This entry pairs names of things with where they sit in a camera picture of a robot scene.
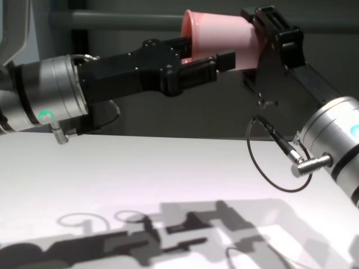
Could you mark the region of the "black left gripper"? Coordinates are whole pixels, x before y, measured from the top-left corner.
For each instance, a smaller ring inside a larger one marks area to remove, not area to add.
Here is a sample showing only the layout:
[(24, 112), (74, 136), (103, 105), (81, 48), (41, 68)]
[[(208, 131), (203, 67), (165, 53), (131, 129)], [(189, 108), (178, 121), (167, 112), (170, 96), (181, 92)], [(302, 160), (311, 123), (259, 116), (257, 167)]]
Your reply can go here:
[(78, 67), (78, 76), (86, 103), (147, 91), (178, 95), (181, 60), (191, 56), (192, 38), (181, 37), (147, 40), (135, 51), (84, 63)]

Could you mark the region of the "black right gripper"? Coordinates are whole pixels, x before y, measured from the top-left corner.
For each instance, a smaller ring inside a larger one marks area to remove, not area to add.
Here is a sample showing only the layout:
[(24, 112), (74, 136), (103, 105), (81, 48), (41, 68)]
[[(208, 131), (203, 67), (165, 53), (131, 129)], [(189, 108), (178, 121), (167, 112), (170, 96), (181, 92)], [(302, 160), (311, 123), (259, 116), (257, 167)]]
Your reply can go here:
[(303, 53), (303, 31), (275, 7), (248, 7), (240, 15), (266, 40), (258, 69), (242, 72), (242, 84), (281, 109), (319, 109), (342, 96)]

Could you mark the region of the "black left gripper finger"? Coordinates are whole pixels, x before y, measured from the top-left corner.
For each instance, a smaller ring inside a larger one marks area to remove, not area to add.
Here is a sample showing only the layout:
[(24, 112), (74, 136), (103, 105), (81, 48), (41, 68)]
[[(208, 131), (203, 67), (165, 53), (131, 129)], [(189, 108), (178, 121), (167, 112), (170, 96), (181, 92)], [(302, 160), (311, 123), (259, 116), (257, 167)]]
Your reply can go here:
[(162, 82), (162, 93), (175, 97), (185, 90), (217, 80), (217, 73), (227, 72), (236, 67), (234, 51), (209, 56), (190, 63), (181, 64), (176, 70), (165, 73)]

